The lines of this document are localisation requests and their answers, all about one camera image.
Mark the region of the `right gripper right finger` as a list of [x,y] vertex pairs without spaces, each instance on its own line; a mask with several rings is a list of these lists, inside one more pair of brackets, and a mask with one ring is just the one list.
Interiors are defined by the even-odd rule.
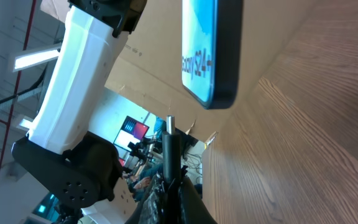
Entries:
[[180,224],[217,224],[208,212],[201,196],[186,176],[187,166],[181,168],[181,182],[178,188]]

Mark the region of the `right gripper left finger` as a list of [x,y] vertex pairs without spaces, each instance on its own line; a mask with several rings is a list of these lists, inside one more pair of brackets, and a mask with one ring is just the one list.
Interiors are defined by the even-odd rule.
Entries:
[[157,173],[125,224],[166,224],[167,200],[168,188],[165,186],[164,176]]

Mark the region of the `Samsung Galaxy smartphone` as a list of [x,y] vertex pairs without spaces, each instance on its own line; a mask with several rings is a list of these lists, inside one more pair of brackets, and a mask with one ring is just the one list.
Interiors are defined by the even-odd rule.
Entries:
[[181,80],[205,109],[232,106],[239,82],[243,0],[183,0]]

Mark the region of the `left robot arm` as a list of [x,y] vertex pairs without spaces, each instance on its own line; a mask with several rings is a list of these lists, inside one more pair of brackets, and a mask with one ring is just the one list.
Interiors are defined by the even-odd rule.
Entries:
[[12,156],[61,203],[74,209],[114,199],[122,175],[116,148],[89,132],[114,62],[146,2],[72,1],[44,101]]

